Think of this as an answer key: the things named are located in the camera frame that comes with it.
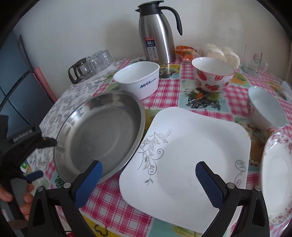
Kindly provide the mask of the person's left hand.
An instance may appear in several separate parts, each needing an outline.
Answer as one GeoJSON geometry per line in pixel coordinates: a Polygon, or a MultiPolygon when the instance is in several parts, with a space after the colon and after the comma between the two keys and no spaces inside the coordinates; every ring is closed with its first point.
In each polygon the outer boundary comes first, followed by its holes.
{"type": "MultiPolygon", "coordinates": [[[[34,198],[34,196],[31,194],[33,190],[34,190],[33,184],[27,184],[27,192],[23,196],[24,204],[20,206],[20,211],[27,221],[29,220],[32,202],[34,198]]],[[[0,185],[0,198],[2,201],[5,202],[11,202],[13,200],[12,194],[6,191],[2,185],[0,185]]]]}

